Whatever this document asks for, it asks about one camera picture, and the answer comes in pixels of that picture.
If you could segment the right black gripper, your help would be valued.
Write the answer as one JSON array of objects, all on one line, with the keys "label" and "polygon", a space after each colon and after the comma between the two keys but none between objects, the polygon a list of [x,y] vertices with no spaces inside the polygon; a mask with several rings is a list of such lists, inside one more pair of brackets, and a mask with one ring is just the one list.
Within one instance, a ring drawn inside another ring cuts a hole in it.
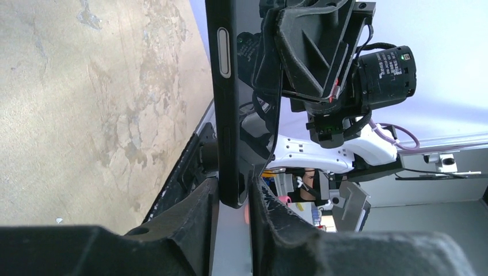
[{"label": "right black gripper", "polygon": [[374,2],[260,1],[263,20],[253,87],[278,94],[282,65],[289,83],[284,92],[298,103],[298,110],[330,114],[375,10]]}]

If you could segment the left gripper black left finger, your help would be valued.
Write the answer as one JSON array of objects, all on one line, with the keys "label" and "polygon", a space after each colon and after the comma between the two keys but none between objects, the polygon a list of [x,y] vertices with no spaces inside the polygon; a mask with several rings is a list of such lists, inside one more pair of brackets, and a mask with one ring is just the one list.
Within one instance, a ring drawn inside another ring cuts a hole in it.
[{"label": "left gripper black left finger", "polygon": [[3,227],[1,274],[210,275],[218,213],[218,181],[207,178],[125,235],[97,225]]}]

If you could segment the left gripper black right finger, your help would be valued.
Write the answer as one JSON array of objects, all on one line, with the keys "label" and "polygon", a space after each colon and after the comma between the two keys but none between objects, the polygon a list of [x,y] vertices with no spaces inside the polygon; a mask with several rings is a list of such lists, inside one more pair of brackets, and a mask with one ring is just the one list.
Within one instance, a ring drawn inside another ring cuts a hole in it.
[{"label": "left gripper black right finger", "polygon": [[461,247],[432,232],[320,230],[249,179],[254,275],[474,275]]}]

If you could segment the black phone case edge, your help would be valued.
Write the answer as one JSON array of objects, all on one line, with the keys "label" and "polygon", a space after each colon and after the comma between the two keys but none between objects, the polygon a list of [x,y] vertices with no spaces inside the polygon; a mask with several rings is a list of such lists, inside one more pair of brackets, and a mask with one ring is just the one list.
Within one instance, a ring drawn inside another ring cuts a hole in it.
[{"label": "black phone case edge", "polygon": [[238,199],[239,92],[235,56],[236,2],[206,1],[205,8],[218,141],[219,194],[223,204],[238,209],[242,205]]}]

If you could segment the black phone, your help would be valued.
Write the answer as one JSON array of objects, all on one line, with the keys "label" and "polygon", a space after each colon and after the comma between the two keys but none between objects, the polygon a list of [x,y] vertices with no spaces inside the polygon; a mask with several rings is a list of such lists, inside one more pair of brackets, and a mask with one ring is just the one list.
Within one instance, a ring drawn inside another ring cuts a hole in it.
[{"label": "black phone", "polygon": [[273,156],[279,122],[281,89],[278,94],[256,90],[252,84],[254,65],[260,40],[261,22],[267,11],[286,1],[237,1],[237,31],[235,49],[238,73],[238,168],[239,204],[247,199],[249,180],[264,170]]}]

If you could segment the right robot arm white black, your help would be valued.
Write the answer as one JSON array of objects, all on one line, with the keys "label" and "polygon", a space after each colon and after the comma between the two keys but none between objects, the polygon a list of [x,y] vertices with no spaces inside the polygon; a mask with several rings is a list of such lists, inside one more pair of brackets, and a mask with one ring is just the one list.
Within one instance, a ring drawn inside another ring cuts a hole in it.
[{"label": "right robot arm white black", "polygon": [[253,85],[269,87],[272,62],[293,112],[306,112],[310,139],[331,150],[372,131],[372,113],[404,102],[417,87],[406,45],[373,42],[375,2],[261,1]]}]

